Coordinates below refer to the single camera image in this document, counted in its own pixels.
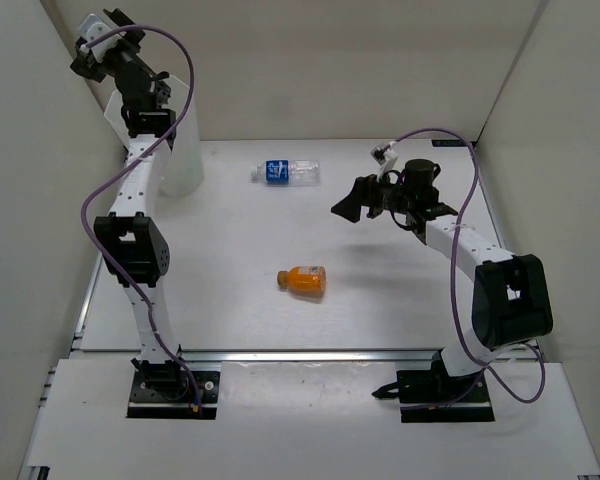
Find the orange juice bottle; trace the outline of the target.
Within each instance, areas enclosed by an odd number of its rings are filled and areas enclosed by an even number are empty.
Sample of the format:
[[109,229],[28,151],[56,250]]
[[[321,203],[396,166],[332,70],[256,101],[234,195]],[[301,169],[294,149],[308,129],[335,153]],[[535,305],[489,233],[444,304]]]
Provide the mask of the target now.
[[324,298],[327,275],[323,266],[295,266],[276,276],[277,286],[294,298],[321,302]]

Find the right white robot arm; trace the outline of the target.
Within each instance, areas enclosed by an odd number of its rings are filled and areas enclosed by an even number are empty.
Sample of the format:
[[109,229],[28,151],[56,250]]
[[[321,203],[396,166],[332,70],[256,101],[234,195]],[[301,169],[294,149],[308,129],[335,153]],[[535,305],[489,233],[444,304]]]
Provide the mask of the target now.
[[355,180],[333,214],[357,223],[383,212],[405,218],[401,229],[450,262],[451,288],[463,273],[473,285],[471,326],[456,324],[457,340],[436,352],[428,370],[374,392],[399,397],[412,409],[443,408],[466,398],[506,348],[549,334],[553,317],[541,260],[516,255],[466,227],[460,214],[439,199],[434,181],[441,171],[426,159],[406,162],[395,181],[388,175]]

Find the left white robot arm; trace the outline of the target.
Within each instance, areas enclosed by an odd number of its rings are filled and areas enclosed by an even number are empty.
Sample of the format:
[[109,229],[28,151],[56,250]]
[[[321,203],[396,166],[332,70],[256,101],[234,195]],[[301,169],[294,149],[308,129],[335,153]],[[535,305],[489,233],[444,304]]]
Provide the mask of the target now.
[[106,215],[84,225],[133,310],[140,353],[132,360],[136,374],[130,399],[146,394],[168,402],[186,395],[190,377],[169,323],[162,279],[170,251],[153,211],[182,118],[169,105],[168,73],[154,72],[139,57],[144,36],[119,9],[103,18],[90,14],[79,27],[70,68],[96,82],[112,77],[121,96],[128,143],[124,170],[113,179],[118,193]]

